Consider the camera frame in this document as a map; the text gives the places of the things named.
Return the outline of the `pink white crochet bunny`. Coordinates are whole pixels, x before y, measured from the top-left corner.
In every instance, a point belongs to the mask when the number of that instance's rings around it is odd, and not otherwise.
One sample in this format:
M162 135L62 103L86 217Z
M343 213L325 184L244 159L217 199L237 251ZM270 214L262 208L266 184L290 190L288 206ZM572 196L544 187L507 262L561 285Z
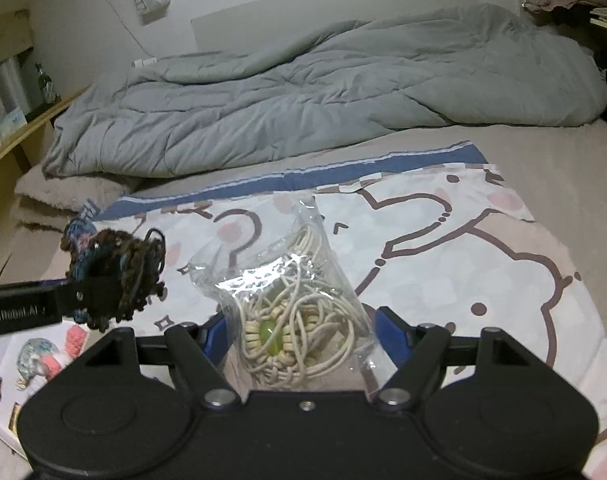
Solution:
M73 325L67 330L64 344L56 350L48 350L41 358L44 366L44 377L54 378L59 372L74 361L84 350L88 333L84 328Z

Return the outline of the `plastic bag of beige cords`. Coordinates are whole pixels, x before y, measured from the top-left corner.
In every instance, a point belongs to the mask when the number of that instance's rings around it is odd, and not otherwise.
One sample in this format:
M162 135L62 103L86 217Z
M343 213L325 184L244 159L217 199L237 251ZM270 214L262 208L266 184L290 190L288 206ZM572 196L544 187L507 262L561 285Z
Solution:
M395 367L329 244L308 194L264 196L212 219L188 263L214 300L230 353L223 372L252 390L362 390L373 398Z

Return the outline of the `dark blue brown scrunchie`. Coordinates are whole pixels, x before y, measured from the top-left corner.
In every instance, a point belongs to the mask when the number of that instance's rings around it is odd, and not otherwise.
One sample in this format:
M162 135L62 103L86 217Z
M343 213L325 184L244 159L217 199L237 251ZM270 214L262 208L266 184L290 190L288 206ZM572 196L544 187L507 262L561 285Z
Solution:
M60 248L70 255L66 279L74 286L67 315L78 324L104 333L111 322L131 321L150 298L166 298L161 279L166 237L157 229L140 238L122 230L98 230L78 218L64 228Z

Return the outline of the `gold yellow small packet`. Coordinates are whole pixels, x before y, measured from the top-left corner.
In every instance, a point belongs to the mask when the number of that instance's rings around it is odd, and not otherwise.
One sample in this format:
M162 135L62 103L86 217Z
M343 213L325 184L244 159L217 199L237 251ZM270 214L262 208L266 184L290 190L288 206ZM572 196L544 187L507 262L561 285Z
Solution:
M17 430L17 422L18 417L21 412L21 405L17 402L14 403L12 407L12 412L10 413L9 422L8 422L8 430L15 436L18 436Z

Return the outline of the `blue floral fabric pouch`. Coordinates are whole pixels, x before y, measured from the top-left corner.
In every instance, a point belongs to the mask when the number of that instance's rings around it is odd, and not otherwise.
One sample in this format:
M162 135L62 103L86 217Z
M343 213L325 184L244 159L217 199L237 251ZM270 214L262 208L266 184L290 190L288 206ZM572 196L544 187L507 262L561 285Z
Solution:
M47 378L49 368L45 359L58 351L56 344L49 339L31 338L21 347L16 361L19 378L16 381L18 390L26 390L35 377Z

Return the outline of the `beige fluffy folded blanket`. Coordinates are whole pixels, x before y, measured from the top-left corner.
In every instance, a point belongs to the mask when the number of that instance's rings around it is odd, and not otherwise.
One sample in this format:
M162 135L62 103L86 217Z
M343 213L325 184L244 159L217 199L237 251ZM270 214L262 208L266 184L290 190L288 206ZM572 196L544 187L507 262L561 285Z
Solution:
M46 177L36 165L17 181L10 214L25 226L61 232L84 210L98 214L139 185L140 179L109 174Z

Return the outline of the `cartoon bear print cloth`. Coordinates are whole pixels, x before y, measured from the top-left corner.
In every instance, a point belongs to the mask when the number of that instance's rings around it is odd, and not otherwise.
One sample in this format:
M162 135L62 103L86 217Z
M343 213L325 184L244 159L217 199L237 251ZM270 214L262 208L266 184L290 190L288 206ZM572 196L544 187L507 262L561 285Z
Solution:
M367 310L389 307L456 336L502 327L585 394L599 414L587 471L607 479L607 338L585 276L474 144L176 181L108 206L89 198L81 214L99 229L166 235L169 298L133 320L137 333L152 335L213 312L190 284L193 255L248 257L287 233L302 198L317 204Z

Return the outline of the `yellow wooden bedside shelf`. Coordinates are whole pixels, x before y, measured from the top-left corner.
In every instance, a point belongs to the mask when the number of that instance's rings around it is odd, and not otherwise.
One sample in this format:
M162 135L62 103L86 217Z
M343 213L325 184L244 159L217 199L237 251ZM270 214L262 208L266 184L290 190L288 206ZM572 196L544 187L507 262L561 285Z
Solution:
M53 129L55 120L68 110L72 102L86 89L87 86L60 99L0 144L0 274L12 255L12 245L19 229L18 223L10 216L15 200L16 182L40 159L40 155L30 157L26 154L23 143L30 138L44 142L46 131Z

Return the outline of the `white cardboard box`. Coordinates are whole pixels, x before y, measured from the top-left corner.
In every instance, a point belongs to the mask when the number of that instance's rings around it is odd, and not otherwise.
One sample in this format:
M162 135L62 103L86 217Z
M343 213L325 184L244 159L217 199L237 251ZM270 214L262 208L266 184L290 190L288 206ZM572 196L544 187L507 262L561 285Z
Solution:
M38 376L32 380L26 390L18 390L16 386L19 378L16 367L18 353L23 344L31 338L49 339L61 348L67 330L73 325L78 324L64 321L45 328L0 336L0 479L22 479L30 474L31 467L19 439L8 430L9 417L15 402L23 408L23 404L49 382L46 378ZM90 339L90 331L85 326L81 327L88 333L85 350Z

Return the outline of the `tissue pack on shelf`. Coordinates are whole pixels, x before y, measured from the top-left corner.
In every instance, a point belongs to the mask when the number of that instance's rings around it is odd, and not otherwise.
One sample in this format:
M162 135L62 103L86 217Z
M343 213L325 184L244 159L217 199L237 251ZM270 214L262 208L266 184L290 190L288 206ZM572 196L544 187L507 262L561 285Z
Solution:
M26 116L20 107L14 108L0 122L0 146L26 125Z

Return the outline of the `green glass bottle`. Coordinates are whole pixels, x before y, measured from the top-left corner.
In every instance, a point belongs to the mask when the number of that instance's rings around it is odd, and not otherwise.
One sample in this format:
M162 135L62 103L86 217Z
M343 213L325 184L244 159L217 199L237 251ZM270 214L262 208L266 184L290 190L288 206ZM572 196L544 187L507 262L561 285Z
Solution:
M41 63L36 63L35 69L38 73L38 88L41 91L43 101L46 104L54 104L57 101L57 93L52 78L46 74Z

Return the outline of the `white power strip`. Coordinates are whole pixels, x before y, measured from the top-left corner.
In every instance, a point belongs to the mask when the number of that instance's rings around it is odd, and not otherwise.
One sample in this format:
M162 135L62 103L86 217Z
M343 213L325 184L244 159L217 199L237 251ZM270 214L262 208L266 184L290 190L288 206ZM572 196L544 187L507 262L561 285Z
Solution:
M157 62L157 58L139 58L133 62L135 68L143 68Z

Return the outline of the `grey quilted duvet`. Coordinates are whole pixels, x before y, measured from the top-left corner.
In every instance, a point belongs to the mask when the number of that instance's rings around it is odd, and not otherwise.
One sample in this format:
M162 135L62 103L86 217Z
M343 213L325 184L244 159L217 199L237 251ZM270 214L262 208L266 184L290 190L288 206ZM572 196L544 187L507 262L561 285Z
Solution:
M606 107L607 85L575 40L473 4L106 74L58 118L42 168L169 179L412 128L578 127Z

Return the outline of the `grey headboard panel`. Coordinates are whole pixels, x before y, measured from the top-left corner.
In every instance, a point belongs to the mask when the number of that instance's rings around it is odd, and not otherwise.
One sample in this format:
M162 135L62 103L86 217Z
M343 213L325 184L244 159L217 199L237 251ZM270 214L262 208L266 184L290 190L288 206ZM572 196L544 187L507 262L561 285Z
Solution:
M199 52L246 53L342 21L422 14L479 0L256 0L192 19Z

